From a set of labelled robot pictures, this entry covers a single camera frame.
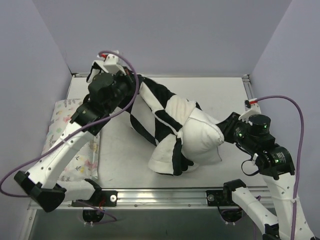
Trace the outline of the white pillow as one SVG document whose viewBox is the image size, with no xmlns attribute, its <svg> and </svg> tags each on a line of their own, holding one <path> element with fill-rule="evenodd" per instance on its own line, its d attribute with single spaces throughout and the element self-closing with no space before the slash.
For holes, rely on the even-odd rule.
<svg viewBox="0 0 320 240">
<path fill-rule="evenodd" d="M 224 135 L 218 128 L 218 121 L 195 108 L 182 128 L 182 138 L 156 122 L 156 147 L 148 161 L 148 167 L 155 173 L 180 176 L 193 171 L 198 165 L 220 162 L 218 146 L 224 143 Z"/>
</svg>

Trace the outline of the black white checkered pillowcase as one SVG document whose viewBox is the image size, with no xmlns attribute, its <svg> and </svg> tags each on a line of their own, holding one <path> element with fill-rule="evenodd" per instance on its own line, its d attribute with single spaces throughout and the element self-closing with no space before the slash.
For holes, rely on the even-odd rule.
<svg viewBox="0 0 320 240">
<path fill-rule="evenodd" d="M 127 112 L 132 129 L 154 145 L 148 167 L 155 173 L 180 176 L 196 164 L 183 154 L 183 126 L 200 105 L 139 75 L 139 93 Z"/>
</svg>

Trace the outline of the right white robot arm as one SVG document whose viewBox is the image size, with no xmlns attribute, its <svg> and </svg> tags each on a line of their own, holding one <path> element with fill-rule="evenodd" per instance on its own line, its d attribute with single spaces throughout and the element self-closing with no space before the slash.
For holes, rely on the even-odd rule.
<svg viewBox="0 0 320 240">
<path fill-rule="evenodd" d="M 223 184 L 222 200 L 238 205 L 253 220 L 264 240 L 315 240 L 303 209 L 294 193 L 298 171 L 289 151 L 276 143 L 270 134 L 271 119 L 253 114 L 241 120 L 233 112 L 218 123 L 227 143 L 235 144 L 250 155 L 271 194 L 276 214 L 272 214 L 249 191 L 246 184 L 235 179 Z"/>
</svg>

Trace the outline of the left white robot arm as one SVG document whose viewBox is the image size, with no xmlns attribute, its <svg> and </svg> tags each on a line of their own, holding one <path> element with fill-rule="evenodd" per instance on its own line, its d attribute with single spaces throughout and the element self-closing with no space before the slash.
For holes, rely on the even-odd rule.
<svg viewBox="0 0 320 240">
<path fill-rule="evenodd" d="M 114 112 L 126 98 L 136 98 L 139 78 L 133 66 L 106 67 L 88 85 L 88 95 L 71 116 L 61 137 L 26 172 L 18 171 L 14 180 L 45 212 L 50 213 L 65 201 L 82 201 L 97 205 L 102 188 L 92 179 L 60 182 L 59 177 L 78 151 L 102 130 L 117 114 Z"/>
</svg>

